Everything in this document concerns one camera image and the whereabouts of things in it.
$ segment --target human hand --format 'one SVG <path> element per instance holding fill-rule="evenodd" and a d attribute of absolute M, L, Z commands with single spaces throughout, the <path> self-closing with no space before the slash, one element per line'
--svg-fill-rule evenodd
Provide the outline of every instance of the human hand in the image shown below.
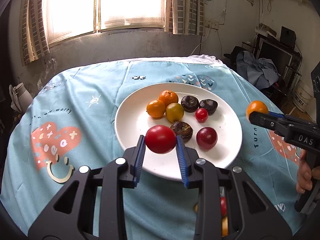
<path fill-rule="evenodd" d="M 311 177 L 315 179 L 320 179 L 320 167 L 310 169 L 306 161 L 306 150 L 301 150 L 299 169 L 297 172 L 298 181 L 296 185 L 296 190 L 298 193 L 305 193 L 306 190 L 312 190 Z"/>

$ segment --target white bucket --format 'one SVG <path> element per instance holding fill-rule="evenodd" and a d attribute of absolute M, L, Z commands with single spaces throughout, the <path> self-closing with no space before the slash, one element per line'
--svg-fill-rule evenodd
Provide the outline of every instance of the white bucket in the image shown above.
<path fill-rule="evenodd" d="M 295 95 L 293 96 L 294 105 L 302 112 L 306 111 L 306 108 L 313 98 L 313 90 L 311 90 L 305 83 L 301 80 L 298 83 L 298 87 Z"/>

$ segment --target white plate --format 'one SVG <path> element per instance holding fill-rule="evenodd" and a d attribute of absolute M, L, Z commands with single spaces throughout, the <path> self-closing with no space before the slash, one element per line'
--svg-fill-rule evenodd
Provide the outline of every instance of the white plate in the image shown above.
<path fill-rule="evenodd" d="M 218 108 L 205 123 L 198 123 L 195 113 L 184 113 L 182 121 L 187 122 L 193 128 L 193 135 L 186 146 L 197 150 L 199 157 L 213 163 L 216 167 L 226 168 L 238 155 L 242 143 L 242 130 L 236 113 L 220 97 L 205 89 L 181 84 L 160 83 L 141 88 L 129 95 L 119 106 L 115 119 L 117 139 L 122 149 L 137 145 L 139 136 L 146 135 L 148 129 L 157 124 L 168 127 L 171 123 L 165 115 L 161 119 L 153 119 L 146 111 L 147 104 L 158 99 L 164 90 L 171 90 L 179 96 L 179 103 L 186 95 L 203 99 L 213 99 L 218 102 Z M 196 134 L 203 127 L 213 127 L 218 134 L 218 142 L 210 151 L 202 151 L 196 143 Z M 173 149 L 167 154 L 155 154 L 146 147 L 143 161 L 143 169 L 162 178 L 181 180 L 181 174 L 176 155 Z"/>

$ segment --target checkered curtain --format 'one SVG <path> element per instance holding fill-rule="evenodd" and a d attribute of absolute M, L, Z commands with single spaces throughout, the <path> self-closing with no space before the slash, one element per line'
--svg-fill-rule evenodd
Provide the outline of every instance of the checkered curtain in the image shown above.
<path fill-rule="evenodd" d="M 19 40 L 22 65 L 49 53 L 42 16 L 42 0 L 21 1 Z"/>
<path fill-rule="evenodd" d="M 204 36 L 204 0 L 167 0 L 164 30 Z"/>

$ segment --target blue tablecloth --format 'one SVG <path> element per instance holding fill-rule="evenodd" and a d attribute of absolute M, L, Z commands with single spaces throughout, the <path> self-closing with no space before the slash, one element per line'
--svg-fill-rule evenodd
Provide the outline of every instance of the blue tablecloth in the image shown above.
<path fill-rule="evenodd" d="M 245 117 L 249 102 L 269 99 L 223 64 L 168 61 L 115 61 L 66 70 L 39 92 L 13 131 L 8 147 L 0 199 L 14 222 L 29 227 L 62 187 L 50 178 L 66 176 L 68 157 L 75 169 L 105 166 L 122 156 L 114 120 L 119 104 L 132 92 L 161 82 L 190 83 L 223 98 L 236 112 L 243 129 L 240 153 L 233 164 L 244 168 L 281 213 L 293 232 L 304 216 L 295 212 L 295 180 L 300 150 L 281 137 L 251 125 Z M 197 190 L 142 172 L 135 190 L 124 190 L 128 239 L 193 239 Z M 98 234 L 99 207 L 94 234 Z"/>

